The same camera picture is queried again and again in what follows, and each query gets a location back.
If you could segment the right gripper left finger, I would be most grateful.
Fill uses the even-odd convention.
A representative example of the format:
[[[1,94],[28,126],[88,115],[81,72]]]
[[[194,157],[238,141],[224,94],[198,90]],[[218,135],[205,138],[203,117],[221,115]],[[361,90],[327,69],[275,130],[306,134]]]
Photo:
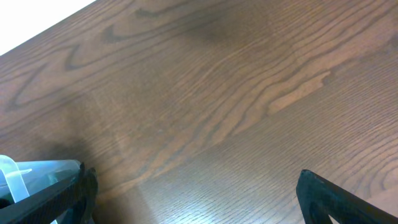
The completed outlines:
[[[95,169],[86,169],[82,164],[79,173],[2,208],[1,223],[51,223],[62,216],[62,223],[87,224],[91,221],[97,193]]]

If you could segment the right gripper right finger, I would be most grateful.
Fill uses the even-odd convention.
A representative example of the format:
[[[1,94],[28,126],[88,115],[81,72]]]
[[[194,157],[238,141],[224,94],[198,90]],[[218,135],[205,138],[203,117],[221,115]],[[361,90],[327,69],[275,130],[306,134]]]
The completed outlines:
[[[338,223],[397,223],[397,217],[307,169],[300,173],[296,194],[306,224],[332,224],[332,220]]]

